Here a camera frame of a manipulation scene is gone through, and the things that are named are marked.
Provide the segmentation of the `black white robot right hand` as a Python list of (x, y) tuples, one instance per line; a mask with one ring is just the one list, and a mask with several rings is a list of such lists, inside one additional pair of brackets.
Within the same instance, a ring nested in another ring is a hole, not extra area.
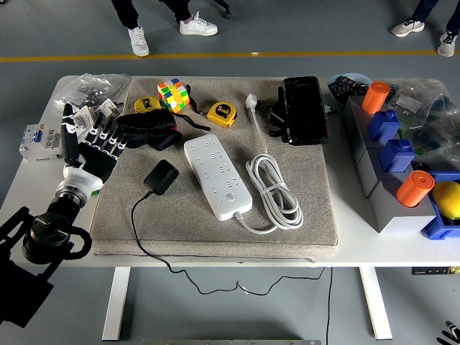
[(442, 330), (442, 337), (437, 337), (437, 342), (443, 345), (460, 344), (459, 327), (450, 321), (446, 321), (445, 324), (447, 329)]

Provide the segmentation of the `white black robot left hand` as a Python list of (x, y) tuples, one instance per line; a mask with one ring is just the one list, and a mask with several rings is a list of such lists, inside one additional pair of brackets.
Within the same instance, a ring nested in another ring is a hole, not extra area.
[(64, 105), (60, 135), (65, 167), (64, 180), (55, 192), (57, 197), (74, 198), (83, 206), (93, 192), (102, 188), (117, 166), (127, 136), (116, 132), (114, 117), (110, 116), (105, 124), (103, 117), (98, 115), (86, 138), (79, 142), (73, 107), (69, 103)]

